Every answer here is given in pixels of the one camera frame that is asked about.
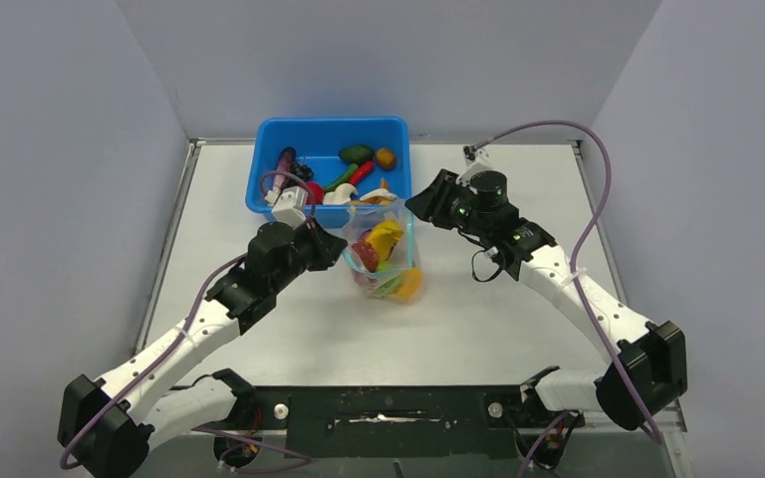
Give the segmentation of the clear zip top bag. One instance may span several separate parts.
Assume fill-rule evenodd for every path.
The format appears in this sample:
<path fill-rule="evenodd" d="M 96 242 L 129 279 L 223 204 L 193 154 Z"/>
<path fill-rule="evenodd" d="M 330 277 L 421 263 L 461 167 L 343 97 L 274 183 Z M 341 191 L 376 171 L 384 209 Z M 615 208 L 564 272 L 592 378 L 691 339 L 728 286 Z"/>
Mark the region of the clear zip top bag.
<path fill-rule="evenodd" d="M 414 233 L 414 216 L 405 201 L 350 208 L 342 235 L 348 242 L 343 257 L 352 277 L 374 299 L 408 304 L 424 282 Z"/>

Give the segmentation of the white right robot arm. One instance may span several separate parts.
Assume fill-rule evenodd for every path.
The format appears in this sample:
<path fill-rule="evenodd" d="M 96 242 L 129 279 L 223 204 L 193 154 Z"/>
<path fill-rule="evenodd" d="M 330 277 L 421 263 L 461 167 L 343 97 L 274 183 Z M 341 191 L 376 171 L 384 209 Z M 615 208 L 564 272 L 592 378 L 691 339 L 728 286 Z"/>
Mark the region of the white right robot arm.
<path fill-rule="evenodd" d="M 607 362 L 603 370 L 550 366 L 524 381 L 520 409 L 530 423 L 546 424 L 559 411 L 594 411 L 636 430 L 686 392 L 682 330 L 633 311 L 572 266 L 554 236 L 509 201 L 504 174 L 482 171 L 461 182 L 442 169 L 405 206 L 415 218 L 479 245 L 500 271 L 550 302 Z"/>

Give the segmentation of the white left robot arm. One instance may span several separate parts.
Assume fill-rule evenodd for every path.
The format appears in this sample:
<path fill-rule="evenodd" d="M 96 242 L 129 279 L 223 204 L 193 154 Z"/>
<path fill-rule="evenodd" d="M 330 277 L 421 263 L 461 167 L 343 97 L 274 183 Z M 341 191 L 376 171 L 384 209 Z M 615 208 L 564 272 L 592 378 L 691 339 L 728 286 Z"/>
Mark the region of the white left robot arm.
<path fill-rule="evenodd" d="M 295 279 L 334 267 L 347 247 L 314 219 L 261 226 L 246 253 L 207 277 L 181 322 L 100 377 L 81 374 L 67 385 L 57 432 L 61 468 L 129 477 L 165 442 L 238 415 L 246 382 L 229 369 L 184 390 L 175 385 L 269 314 Z"/>

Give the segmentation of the red grape bunch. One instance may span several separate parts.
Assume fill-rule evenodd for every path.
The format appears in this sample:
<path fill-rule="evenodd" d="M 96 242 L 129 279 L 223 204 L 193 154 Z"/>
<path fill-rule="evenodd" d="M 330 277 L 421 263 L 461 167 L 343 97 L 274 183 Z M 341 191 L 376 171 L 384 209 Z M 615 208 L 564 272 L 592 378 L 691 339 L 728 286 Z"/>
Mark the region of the red grape bunch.
<path fill-rule="evenodd" d="M 357 257 L 357 261 L 365 271 L 374 273 L 377 270 L 380 262 L 380 255 L 368 241 L 362 239 L 355 242 L 351 246 L 351 251 Z"/>

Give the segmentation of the yellow banana bunch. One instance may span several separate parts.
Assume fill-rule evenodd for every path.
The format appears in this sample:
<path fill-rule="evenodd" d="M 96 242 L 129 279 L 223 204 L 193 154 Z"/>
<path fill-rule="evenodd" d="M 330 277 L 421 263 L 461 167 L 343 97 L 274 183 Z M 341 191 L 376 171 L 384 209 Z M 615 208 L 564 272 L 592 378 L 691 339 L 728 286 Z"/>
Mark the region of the yellow banana bunch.
<path fill-rule="evenodd" d="M 385 220 L 373 227 L 365 240 L 378 251 L 380 261 L 387 261 L 402 235 L 403 229 L 397 221 Z"/>

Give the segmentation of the yellow bell pepper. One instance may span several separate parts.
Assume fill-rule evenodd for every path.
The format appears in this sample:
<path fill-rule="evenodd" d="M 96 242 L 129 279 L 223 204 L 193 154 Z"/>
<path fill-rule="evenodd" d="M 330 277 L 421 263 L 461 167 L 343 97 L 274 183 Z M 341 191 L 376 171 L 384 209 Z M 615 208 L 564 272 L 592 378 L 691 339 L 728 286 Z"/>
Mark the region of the yellow bell pepper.
<path fill-rule="evenodd" d="M 419 292 L 423 283 L 423 272 L 420 268 L 412 267 L 404 270 L 399 275 L 399 285 L 393 292 L 393 296 L 402 303 L 412 301 Z"/>

